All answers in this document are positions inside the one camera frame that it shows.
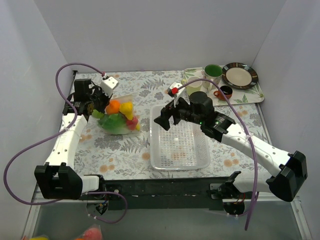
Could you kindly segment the clear zip top bag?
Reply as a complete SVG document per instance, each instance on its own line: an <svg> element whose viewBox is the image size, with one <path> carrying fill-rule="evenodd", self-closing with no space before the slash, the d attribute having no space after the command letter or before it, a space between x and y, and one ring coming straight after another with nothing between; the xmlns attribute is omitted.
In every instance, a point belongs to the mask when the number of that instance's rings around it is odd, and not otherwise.
<svg viewBox="0 0 320 240"><path fill-rule="evenodd" d="M94 109L92 116L108 134L127 135L141 130L132 95L112 98L103 110L104 112Z"/></svg>

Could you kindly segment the fake yellow lemon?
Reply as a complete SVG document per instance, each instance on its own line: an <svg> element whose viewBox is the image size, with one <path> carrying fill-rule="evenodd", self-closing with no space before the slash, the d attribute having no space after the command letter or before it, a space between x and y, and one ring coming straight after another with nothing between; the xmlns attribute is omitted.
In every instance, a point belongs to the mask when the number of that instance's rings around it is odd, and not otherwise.
<svg viewBox="0 0 320 240"><path fill-rule="evenodd" d="M131 121L134 118L133 103L130 101L121 103L119 112L122 113L129 121Z"/></svg>

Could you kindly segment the fake orange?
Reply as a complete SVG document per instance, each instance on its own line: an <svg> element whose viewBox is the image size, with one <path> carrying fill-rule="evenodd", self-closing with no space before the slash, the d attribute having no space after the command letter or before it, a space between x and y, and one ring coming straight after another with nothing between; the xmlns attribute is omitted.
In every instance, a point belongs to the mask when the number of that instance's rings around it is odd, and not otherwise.
<svg viewBox="0 0 320 240"><path fill-rule="evenodd" d="M118 114L121 103L118 100L110 100L109 104L105 107L107 115Z"/></svg>

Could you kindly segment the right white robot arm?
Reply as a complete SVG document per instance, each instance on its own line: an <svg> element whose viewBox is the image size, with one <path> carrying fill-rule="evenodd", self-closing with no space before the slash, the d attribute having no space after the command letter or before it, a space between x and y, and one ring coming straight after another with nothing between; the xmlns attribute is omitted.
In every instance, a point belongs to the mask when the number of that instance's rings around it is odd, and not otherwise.
<svg viewBox="0 0 320 240"><path fill-rule="evenodd" d="M244 128L232 118L216 111L212 99L202 91L193 93L189 102L176 97L160 110L154 122L168 131L170 118L174 125L180 121L199 125L207 137L256 159L268 171L262 178L245 176L241 171L236 171L213 190L215 195L237 199L243 193L256 191L272 193L285 202L291 202L308 177L303 153L286 152L245 133Z"/></svg>

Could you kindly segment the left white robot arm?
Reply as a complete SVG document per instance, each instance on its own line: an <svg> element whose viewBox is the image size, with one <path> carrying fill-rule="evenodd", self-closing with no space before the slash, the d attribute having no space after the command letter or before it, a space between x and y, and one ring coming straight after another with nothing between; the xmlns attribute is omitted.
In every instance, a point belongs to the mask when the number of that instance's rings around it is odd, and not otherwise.
<svg viewBox="0 0 320 240"><path fill-rule="evenodd" d="M100 85L91 79L74 81L74 92L64 104L60 134L44 165L36 166L34 176L45 199L78 200L89 194L95 200L106 196L104 178L99 174L80 176L75 170L75 156L81 134L95 110L104 111L118 81L103 77Z"/></svg>

